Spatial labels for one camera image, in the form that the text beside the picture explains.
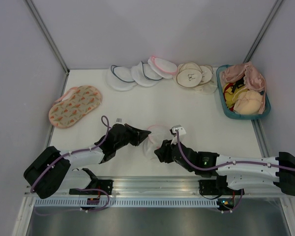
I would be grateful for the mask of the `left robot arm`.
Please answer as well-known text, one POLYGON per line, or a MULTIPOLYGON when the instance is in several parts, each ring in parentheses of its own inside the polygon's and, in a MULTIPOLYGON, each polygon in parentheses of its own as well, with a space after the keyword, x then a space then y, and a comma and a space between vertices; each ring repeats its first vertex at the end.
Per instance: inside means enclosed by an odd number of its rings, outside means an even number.
POLYGON ((116 123, 108 126, 105 135, 89 147, 68 151, 55 146, 45 148, 23 176, 31 186, 30 192, 41 199, 52 196, 59 189, 77 188, 91 195, 97 191, 97 182, 87 166, 108 162, 119 149, 127 145, 137 147, 150 134, 149 130, 116 123))

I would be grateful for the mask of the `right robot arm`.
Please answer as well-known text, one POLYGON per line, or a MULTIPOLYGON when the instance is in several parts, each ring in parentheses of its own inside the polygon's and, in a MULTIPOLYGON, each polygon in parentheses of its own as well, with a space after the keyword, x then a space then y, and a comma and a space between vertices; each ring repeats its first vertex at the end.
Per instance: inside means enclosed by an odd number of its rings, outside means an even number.
POLYGON ((230 190, 279 188, 282 193, 295 196, 295 157, 288 152, 251 160, 194 151, 182 143, 174 145, 170 140, 164 140, 154 154, 161 163, 175 162, 198 176, 216 177, 214 187, 220 194, 230 190))

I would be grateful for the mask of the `white mesh bag pink trim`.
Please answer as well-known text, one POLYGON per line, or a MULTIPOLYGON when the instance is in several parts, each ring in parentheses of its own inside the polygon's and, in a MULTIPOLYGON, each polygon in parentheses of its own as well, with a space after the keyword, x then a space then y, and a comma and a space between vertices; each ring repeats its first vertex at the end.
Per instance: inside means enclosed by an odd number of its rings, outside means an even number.
POLYGON ((151 125, 147 128, 151 133, 143 142, 143 153, 148 160, 156 161, 158 157, 155 155, 154 151, 159 149, 164 140, 171 139, 170 129, 164 125, 151 125))

